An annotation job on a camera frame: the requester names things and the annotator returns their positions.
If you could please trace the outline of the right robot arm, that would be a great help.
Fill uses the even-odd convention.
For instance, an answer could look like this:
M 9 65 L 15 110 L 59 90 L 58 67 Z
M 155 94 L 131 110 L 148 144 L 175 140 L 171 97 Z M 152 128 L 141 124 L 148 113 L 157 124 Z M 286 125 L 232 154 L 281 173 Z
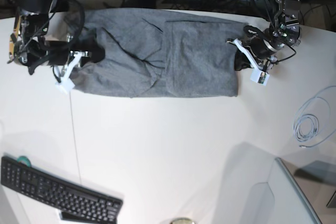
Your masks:
M 33 74 L 39 66 L 48 65 L 57 82 L 74 68 L 99 63 L 105 50 L 94 36 L 82 36 L 85 10 L 77 0 L 15 0 L 16 15 L 9 39 L 8 63 L 27 67 Z M 57 12 L 70 6 L 78 10 L 78 22 L 69 23 L 70 34 L 65 41 L 47 40 L 49 24 Z

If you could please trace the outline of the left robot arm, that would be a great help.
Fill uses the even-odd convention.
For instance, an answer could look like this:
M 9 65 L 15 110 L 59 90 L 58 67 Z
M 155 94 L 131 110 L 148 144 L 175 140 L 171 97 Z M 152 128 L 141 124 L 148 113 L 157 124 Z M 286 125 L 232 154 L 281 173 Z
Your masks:
M 296 55 L 295 46 L 300 44 L 301 28 L 299 23 L 300 0 L 262 0 L 264 9 L 260 9 L 255 0 L 250 0 L 253 10 L 269 27 L 261 30 L 246 25 L 246 38 L 241 42 L 251 54 L 258 67 L 267 71 L 281 62 Z

